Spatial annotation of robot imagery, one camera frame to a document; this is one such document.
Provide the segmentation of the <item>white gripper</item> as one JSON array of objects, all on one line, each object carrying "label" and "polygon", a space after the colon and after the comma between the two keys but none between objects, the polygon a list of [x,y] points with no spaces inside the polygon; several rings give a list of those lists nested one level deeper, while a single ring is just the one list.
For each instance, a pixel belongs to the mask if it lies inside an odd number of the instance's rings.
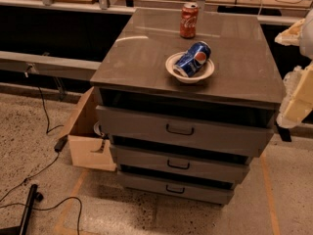
[{"label": "white gripper", "polygon": [[[284,46],[298,46],[302,56],[313,60],[313,10],[275,37],[275,42]],[[297,66],[283,79],[286,96],[277,116],[283,128],[294,128],[313,110],[313,64],[304,70]]]}]

